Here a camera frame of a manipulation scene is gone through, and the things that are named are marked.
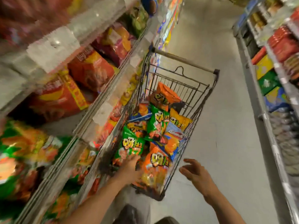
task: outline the forearm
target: forearm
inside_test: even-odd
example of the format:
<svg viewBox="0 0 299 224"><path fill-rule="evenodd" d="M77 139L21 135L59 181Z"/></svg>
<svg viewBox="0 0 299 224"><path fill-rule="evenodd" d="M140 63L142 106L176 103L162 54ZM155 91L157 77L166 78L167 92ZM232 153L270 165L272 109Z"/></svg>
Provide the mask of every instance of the forearm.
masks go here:
<svg viewBox="0 0 299 224"><path fill-rule="evenodd" d="M245 224L241 215L220 191L214 195L212 201L211 206L217 215L219 224Z"/></svg>
<svg viewBox="0 0 299 224"><path fill-rule="evenodd" d="M116 178L111 178L99 192L86 200L61 224L99 224L110 204L124 187Z"/></svg>

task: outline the shopping cart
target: shopping cart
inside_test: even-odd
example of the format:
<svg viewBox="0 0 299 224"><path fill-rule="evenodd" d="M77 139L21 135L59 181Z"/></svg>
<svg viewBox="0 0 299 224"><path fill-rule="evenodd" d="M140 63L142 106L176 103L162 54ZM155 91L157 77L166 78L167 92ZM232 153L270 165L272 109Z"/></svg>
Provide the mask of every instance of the shopping cart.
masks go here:
<svg viewBox="0 0 299 224"><path fill-rule="evenodd" d="M202 112L203 106L218 82L220 70L210 70L201 67L186 59L155 48L151 48L150 50L151 52L149 52L144 61L140 83L128 103L128 107L126 110L127 115L131 115L136 109L139 102L143 101L148 95L152 94L156 90L158 82L162 82L166 86L170 87L173 91L175 91L180 96L181 100L185 103L181 107L181 111L179 112L179 114L193 120L193 122L189 124L189 126L185 130L185 139L181 141L179 145L179 152L177 153L172 166L168 170L161 193L158 194L156 191L152 190L149 187L147 189L144 189L137 187L136 185L132 185L134 188L136 188L137 193L145 194L155 200L161 201L165 196L167 187L169 186L174 172L177 169L180 159L187 147L189 139ZM179 66L174 71L171 71L163 67L151 64L150 60L153 53L157 53L167 58L177 60L179 62L213 73L214 81L212 84L204 84L191 79L184 74L184 68L182 66ZM117 151L117 145L119 144L120 140L121 134L118 136L118 140L115 143L114 148L112 149L113 153Z"/></svg>

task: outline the aisle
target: aisle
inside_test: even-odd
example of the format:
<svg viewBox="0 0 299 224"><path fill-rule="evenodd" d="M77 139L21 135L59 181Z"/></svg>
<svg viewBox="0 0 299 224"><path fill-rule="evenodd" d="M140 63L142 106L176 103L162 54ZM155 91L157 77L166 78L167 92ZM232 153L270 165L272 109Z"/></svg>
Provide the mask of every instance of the aisle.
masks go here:
<svg viewBox="0 0 299 224"><path fill-rule="evenodd" d="M231 27L242 9L227 0L186 0L168 51L220 69L183 157L195 158L247 224L278 223L249 94ZM171 68L171 62L165 63ZM185 67L204 83L209 73ZM162 202L152 201L151 223L173 216L180 224L218 223L214 211L177 170Z"/></svg>

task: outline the person's left hand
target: person's left hand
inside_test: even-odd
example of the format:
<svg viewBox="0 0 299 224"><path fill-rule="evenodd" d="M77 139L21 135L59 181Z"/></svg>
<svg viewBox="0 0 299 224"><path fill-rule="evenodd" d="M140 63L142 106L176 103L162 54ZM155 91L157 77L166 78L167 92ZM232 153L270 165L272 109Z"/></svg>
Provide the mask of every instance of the person's left hand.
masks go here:
<svg viewBox="0 0 299 224"><path fill-rule="evenodd" d="M139 159L139 155L129 155L114 175L115 180L119 181L119 183L123 185L137 181L142 174L141 170L135 170L136 163Z"/></svg>

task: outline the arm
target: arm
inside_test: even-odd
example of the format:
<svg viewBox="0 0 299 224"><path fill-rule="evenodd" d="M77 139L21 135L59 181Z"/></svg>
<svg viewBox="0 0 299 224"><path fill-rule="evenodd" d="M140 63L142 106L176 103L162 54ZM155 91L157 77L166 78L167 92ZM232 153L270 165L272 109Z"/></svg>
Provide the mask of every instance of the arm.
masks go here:
<svg viewBox="0 0 299 224"><path fill-rule="evenodd" d="M179 171L192 181L205 201L212 206L219 224L245 224L241 215L219 191L207 170L195 159L184 159L184 161L190 164L182 166Z"/></svg>
<svg viewBox="0 0 299 224"><path fill-rule="evenodd" d="M110 204L118 192L127 184L136 181L140 171L135 171L140 156L129 156L114 177L99 189L99 192L86 200L61 224L100 224Z"/></svg>

